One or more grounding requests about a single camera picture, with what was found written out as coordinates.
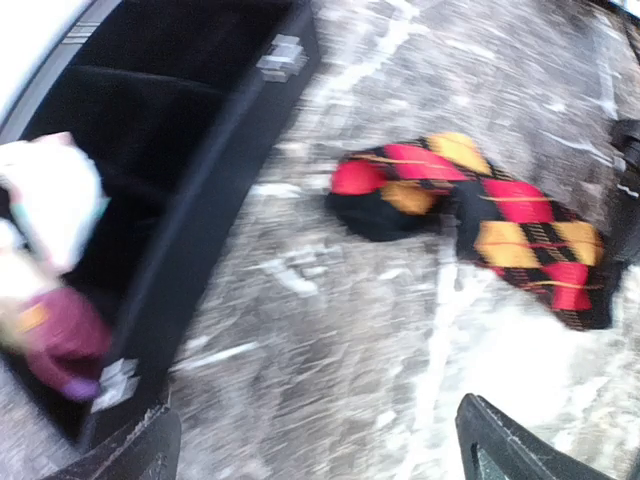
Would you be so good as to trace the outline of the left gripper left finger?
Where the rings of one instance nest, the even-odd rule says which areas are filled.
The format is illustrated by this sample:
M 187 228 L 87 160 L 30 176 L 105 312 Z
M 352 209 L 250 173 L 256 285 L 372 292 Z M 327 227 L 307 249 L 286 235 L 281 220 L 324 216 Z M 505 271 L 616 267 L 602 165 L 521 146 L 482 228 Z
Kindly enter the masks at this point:
M 161 405 L 46 480 L 174 480 L 180 449 L 179 415 Z

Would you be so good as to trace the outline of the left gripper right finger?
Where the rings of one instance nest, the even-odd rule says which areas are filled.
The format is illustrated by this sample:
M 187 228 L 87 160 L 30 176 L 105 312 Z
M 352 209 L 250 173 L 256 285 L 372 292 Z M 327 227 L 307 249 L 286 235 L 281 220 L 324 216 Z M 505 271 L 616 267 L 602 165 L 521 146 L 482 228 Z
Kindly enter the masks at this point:
M 605 479 L 600 471 L 554 449 L 484 397 L 467 394 L 456 430 L 464 477 L 480 479 L 485 454 L 510 479 Z

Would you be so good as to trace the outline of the black argyle sock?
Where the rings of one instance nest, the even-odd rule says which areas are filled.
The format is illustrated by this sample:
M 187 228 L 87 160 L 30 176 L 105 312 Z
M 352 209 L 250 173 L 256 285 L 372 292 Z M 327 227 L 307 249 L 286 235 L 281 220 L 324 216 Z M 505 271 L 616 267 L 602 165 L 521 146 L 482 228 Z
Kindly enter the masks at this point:
M 456 255 L 533 295 L 568 328 L 611 327 L 623 267 L 576 211 L 492 164 L 468 136 L 439 133 L 351 152 L 326 206 L 353 233 L 394 241 L 454 218 Z

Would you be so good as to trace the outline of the pink patterned sock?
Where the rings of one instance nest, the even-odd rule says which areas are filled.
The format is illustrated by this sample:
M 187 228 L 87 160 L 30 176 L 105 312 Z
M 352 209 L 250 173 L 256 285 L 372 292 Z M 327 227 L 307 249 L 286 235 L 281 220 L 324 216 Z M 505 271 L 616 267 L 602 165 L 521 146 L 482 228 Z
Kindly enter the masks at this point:
M 55 274 L 81 259 L 109 198 L 69 132 L 1 146 L 1 245 L 24 247 Z

